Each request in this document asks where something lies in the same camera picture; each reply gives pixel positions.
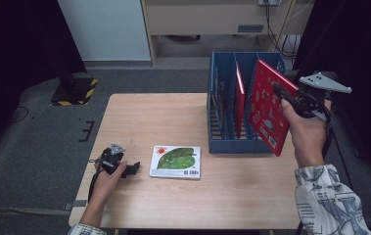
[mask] dark curtain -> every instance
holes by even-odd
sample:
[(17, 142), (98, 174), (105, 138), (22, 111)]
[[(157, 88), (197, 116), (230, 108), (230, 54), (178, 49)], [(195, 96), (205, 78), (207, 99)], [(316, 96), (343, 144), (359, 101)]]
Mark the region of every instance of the dark curtain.
[(0, 0), (0, 133), (30, 86), (85, 71), (56, 0)]
[(334, 93), (361, 157), (371, 158), (371, 1), (317, 0), (301, 39), (297, 79), (332, 71), (351, 94)]

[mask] book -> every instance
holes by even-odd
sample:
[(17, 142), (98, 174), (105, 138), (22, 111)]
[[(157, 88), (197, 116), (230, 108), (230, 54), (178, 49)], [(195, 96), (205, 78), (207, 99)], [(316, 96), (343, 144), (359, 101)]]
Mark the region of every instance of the book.
[(273, 91), (276, 83), (293, 97), (297, 96), (297, 86), (262, 60), (255, 65), (253, 96), (249, 114), (249, 124), (263, 139), (270, 150), (280, 156), (289, 122), (283, 116), (280, 97)]
[(154, 147), (149, 174), (151, 177), (200, 179), (201, 147)]
[(218, 123), (218, 131), (221, 138), (226, 138), (224, 129), (225, 119), (225, 98), (224, 98), (224, 82), (219, 80), (218, 67), (213, 66), (213, 80), (211, 85), (211, 99), (215, 112), (215, 117)]
[(241, 128), (243, 126), (244, 102), (246, 93), (244, 91), (244, 81), (241, 77), (240, 67), (237, 63), (236, 69), (236, 92), (234, 98), (234, 122), (237, 138), (241, 137)]

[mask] person's left hand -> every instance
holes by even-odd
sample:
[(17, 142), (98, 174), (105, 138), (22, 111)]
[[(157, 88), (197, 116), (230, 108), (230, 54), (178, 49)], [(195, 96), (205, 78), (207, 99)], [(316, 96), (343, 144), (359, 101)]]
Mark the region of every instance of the person's left hand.
[(93, 195), (91, 201), (98, 200), (99, 202), (106, 202), (112, 192), (115, 190), (121, 174), (127, 167), (127, 161), (123, 161), (117, 167), (113, 174), (108, 174), (105, 170), (99, 173), (96, 183), (94, 184)]

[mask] green illustrated cover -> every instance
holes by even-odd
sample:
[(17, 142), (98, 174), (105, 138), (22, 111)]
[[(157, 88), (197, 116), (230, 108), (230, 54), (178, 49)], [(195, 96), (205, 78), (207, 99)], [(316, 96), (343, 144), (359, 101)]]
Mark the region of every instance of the green illustrated cover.
[(164, 178), (200, 179), (201, 148), (155, 146), (150, 175)]

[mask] hand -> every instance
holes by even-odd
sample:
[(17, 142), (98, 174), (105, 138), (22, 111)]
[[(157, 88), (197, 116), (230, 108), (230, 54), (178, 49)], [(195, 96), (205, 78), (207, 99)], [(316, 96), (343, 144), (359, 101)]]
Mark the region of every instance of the hand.
[(106, 202), (112, 192), (115, 190), (118, 180), (121, 177), (121, 174), (127, 167), (127, 161), (123, 161), (117, 167), (116, 171), (113, 174), (108, 174), (105, 170), (99, 173), (97, 176), (96, 182), (94, 184), (93, 194), (91, 195), (91, 200)]
[[(292, 105), (284, 99), (282, 99), (281, 105), (283, 115), (290, 124), (298, 166), (324, 165), (322, 149), (326, 140), (325, 121), (319, 117), (300, 117), (296, 114)], [(331, 102), (325, 100), (325, 106), (330, 110)]]
[(106, 201), (115, 190), (118, 180), (126, 167), (127, 161), (123, 161), (113, 174), (108, 174), (105, 170), (99, 173), (90, 202), (81, 217), (80, 223), (96, 228), (100, 227)]

